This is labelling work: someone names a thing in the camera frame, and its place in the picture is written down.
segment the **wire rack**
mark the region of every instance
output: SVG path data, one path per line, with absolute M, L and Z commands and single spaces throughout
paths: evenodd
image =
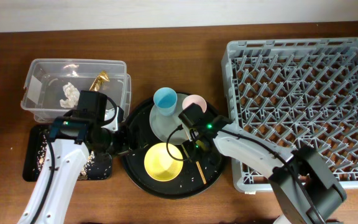
M 358 188 L 358 38 L 234 41 L 222 60 L 229 113 L 280 146 L 315 148 L 345 188 Z M 271 190 L 233 161 L 237 190 Z

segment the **wooden table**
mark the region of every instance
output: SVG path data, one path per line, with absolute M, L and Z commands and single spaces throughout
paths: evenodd
M 131 108 L 169 86 L 202 95 L 227 114 L 221 59 L 230 40 L 312 37 L 358 37 L 358 22 L 0 34 L 0 223 L 19 220 L 35 185 L 22 178 L 35 121 L 19 106 L 33 59 L 123 60 L 132 77 Z M 108 180 L 77 182 L 66 223 L 271 223 L 281 214 L 273 193 L 236 191 L 230 166 L 210 189 L 184 200 L 144 192 L 117 159 L 113 172 Z M 332 218 L 358 223 L 358 190 L 347 193 Z

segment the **black tray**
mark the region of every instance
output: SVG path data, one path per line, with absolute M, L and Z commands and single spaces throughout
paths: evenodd
M 207 104 L 208 110 L 213 114 L 218 115 L 216 109 L 209 103 Z M 222 174 L 226 158 L 222 156 L 221 162 L 215 166 L 211 165 L 207 158 L 200 161 L 207 184 L 203 183 L 196 164 L 190 161 L 185 161 L 183 163 L 183 168 L 180 174 L 173 180 L 159 182 L 151 178 L 144 168 L 144 157 L 151 146 L 161 142 L 161 140 L 154 135 L 149 123 L 150 111 L 153 105 L 154 102 L 152 98 L 145 100 L 126 120 L 129 129 L 141 129 L 142 132 L 146 134 L 146 139 L 149 145 L 141 151 L 134 151 L 132 154 L 121 158 L 128 176 L 141 189 L 162 198 L 186 198 L 201 193 L 210 187 Z
M 27 145 L 27 154 L 25 155 L 23 179 L 28 182 L 37 181 L 41 173 L 42 163 L 40 159 L 45 156 L 45 147 L 47 145 L 43 131 L 48 129 L 49 124 L 35 125 L 30 131 L 29 144 Z M 111 156 L 99 159 L 93 157 L 86 163 L 86 175 L 78 174 L 78 180 L 103 180 L 111 175 L 112 170 Z

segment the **white backdrop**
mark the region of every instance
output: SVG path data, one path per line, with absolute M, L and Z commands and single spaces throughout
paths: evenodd
M 358 21 L 358 0 L 0 0 L 0 32 Z

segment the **yellow bowl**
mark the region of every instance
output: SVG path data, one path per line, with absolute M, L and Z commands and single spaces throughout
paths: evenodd
M 173 157 L 183 159 L 179 149 L 168 144 L 169 152 Z M 167 143 L 158 143 L 152 146 L 144 157 L 144 167 L 151 178 L 157 181 L 169 181 L 179 175 L 182 161 L 172 159 L 167 152 Z

